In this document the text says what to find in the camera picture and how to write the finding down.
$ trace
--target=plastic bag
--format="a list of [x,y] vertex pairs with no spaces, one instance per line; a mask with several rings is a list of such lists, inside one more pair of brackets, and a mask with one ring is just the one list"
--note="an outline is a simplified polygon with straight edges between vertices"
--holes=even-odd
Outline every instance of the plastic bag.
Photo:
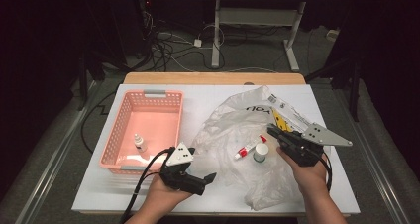
[[[254,210],[301,200],[290,166],[275,150],[276,139],[266,132],[266,125],[275,123],[271,97],[266,86],[229,97],[204,122],[191,144],[196,153],[218,162],[218,175],[226,185],[248,188],[245,203]],[[253,152],[235,160],[237,151],[259,134],[267,138],[265,160],[256,162]]]

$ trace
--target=toothpaste tube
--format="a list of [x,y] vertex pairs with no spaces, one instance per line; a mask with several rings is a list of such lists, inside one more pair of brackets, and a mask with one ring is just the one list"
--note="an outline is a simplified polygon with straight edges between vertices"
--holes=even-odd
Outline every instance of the toothpaste tube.
[[257,144],[265,143],[266,138],[263,135],[259,135],[258,138],[253,140],[251,143],[247,144],[246,146],[242,147],[238,152],[235,154],[235,160],[238,160],[244,156],[246,156],[252,149],[254,149]]

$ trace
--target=white tabletop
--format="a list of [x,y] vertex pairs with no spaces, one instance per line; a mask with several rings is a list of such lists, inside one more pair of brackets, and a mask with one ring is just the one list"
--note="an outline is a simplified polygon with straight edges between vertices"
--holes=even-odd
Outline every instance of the white tabletop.
[[[108,119],[86,170],[83,182],[75,197],[72,210],[83,213],[123,212],[130,202],[133,190],[140,176],[114,174],[99,165],[100,156],[107,142],[125,91],[129,89],[183,91],[183,112],[179,141],[183,141],[188,146],[201,129],[201,125],[208,119],[216,107],[234,94],[257,87],[256,85],[120,85],[114,104],[111,107]],[[269,85],[268,88],[274,95],[287,101],[312,122],[317,122],[325,126],[309,85]],[[204,165],[205,159],[201,155],[194,156],[194,162],[191,165],[192,175],[202,178],[204,175],[215,171]],[[330,160],[334,174],[330,192],[333,200],[344,214],[360,213],[348,178],[334,147],[331,149]],[[244,202],[246,190],[236,185],[226,186],[222,181],[217,180],[215,179],[215,182],[206,186],[202,196],[193,195],[178,204],[172,211],[172,214],[265,216],[297,216],[304,214],[304,204],[301,201],[287,202],[260,211],[253,211]],[[149,183],[149,179],[143,183],[133,210],[138,210],[143,203]]]

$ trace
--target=table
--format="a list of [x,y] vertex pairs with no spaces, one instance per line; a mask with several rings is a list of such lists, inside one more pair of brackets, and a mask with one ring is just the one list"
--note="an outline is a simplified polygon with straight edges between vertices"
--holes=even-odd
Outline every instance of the table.
[[[296,109],[304,113],[311,120],[324,124],[317,107],[315,98],[309,85],[304,84],[300,74],[281,73],[129,73],[120,86],[116,101],[122,98],[125,89],[151,88],[151,89],[182,89],[184,91],[184,107],[180,140],[189,144],[200,124],[209,116],[209,113],[226,98],[226,95],[242,90],[249,90],[259,85],[243,84],[270,84],[276,95],[280,95]],[[194,96],[206,93],[202,98],[204,104],[211,106],[197,107]],[[111,108],[104,130],[99,138],[96,149],[92,155],[83,182],[79,187],[72,210],[82,213],[120,213],[125,210],[137,183],[137,175],[112,174],[109,170],[99,166],[99,157],[102,153],[109,133],[117,106]],[[350,188],[348,179],[334,148],[331,149],[330,159],[333,166],[334,177],[331,195],[344,214],[359,213]],[[137,210],[147,194],[148,183],[142,185],[133,210]],[[203,196],[194,195],[180,203],[171,214],[173,215],[253,215],[253,216],[298,216],[304,215],[303,202],[284,203],[261,211],[252,211],[243,201],[244,191],[221,183],[211,183],[206,186]]]
[[296,10],[279,9],[250,9],[250,8],[222,8],[220,0],[216,0],[214,20],[214,40],[212,51],[212,63],[214,68],[219,67],[220,55],[220,24],[246,24],[246,25],[269,25],[291,26],[290,37],[283,41],[285,53],[289,61],[290,69],[299,71],[296,56],[293,51],[293,42],[299,29],[300,20],[303,16],[306,2],[300,2]]

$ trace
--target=pink plastic basket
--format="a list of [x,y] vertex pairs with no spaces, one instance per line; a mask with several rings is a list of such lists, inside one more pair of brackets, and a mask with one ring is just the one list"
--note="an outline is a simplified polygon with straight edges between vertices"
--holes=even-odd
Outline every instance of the pink plastic basket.
[[[128,90],[100,159],[100,165],[113,173],[142,173],[160,151],[176,147],[181,122],[181,91]],[[134,143],[139,134],[148,148],[139,152]],[[150,171],[160,168],[165,155]]]

